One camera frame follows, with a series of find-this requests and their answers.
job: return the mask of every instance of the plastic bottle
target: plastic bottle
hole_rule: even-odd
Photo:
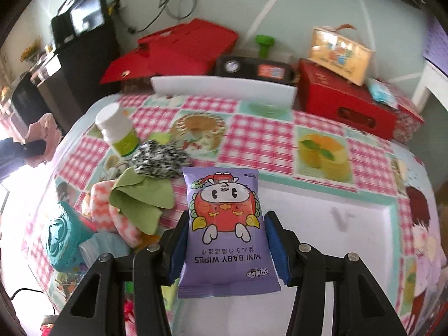
[[[139,143],[132,121],[125,115],[119,103],[104,107],[96,116],[95,124],[103,139],[124,159],[131,159]]]

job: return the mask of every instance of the baby wipes package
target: baby wipes package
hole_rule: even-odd
[[[258,199],[258,170],[183,168],[190,212],[179,298],[279,291]]]

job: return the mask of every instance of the cartoon girl illustration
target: cartoon girl illustration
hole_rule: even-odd
[[[426,289],[429,283],[431,263],[436,253],[436,239],[429,235],[430,214],[425,195],[414,187],[407,187],[406,193],[412,214],[412,234],[416,256],[416,278],[414,301],[409,323],[406,327],[408,335],[412,334],[422,312]]]
[[[246,227],[260,228],[260,203],[256,194],[237,181],[238,177],[230,173],[215,173],[193,182],[192,189],[204,188],[193,195],[189,205],[194,218],[191,229],[205,228],[204,244],[217,239],[219,232],[234,232],[237,238],[249,242]]]

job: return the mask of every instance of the green plastic object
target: green plastic object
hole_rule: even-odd
[[[275,42],[275,38],[270,37],[269,35],[257,35],[255,37],[255,43],[260,46],[258,57],[266,59],[269,56],[270,47],[272,47]]]

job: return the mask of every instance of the green label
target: green label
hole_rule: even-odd
[[[135,132],[135,129],[132,129],[131,131],[129,131],[129,134],[127,134],[120,141],[112,144],[112,146],[122,157],[127,157],[134,152],[134,150],[138,147],[138,144],[139,143],[137,134]]]

